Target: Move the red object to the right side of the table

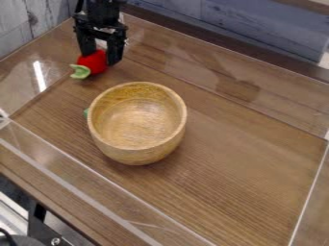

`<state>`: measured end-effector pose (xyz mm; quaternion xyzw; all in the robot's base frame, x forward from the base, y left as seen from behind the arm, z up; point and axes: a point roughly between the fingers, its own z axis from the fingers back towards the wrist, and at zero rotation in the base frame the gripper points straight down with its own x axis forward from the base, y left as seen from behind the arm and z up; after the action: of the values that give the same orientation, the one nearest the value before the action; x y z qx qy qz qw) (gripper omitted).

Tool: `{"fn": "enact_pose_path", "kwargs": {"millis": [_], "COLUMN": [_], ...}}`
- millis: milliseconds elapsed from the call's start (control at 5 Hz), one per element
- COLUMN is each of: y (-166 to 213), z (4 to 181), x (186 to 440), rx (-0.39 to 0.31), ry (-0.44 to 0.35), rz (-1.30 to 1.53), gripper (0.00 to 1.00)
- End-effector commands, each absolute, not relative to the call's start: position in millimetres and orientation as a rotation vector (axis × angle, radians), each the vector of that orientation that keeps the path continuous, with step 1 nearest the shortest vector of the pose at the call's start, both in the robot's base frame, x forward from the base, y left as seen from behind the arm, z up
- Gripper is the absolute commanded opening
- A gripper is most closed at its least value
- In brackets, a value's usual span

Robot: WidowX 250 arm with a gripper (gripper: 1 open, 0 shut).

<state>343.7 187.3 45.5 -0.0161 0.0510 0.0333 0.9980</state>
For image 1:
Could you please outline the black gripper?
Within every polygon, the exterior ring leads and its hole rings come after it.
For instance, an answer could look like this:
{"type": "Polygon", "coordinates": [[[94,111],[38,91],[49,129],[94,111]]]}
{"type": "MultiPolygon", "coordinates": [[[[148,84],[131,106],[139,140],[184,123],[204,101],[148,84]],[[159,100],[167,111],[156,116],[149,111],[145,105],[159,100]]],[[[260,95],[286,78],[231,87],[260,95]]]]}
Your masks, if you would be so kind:
{"type": "Polygon", "coordinates": [[[94,38],[106,40],[106,63],[121,60],[127,26],[119,20],[120,7],[127,0],[77,0],[73,12],[74,33],[85,57],[96,51],[94,38]]]}

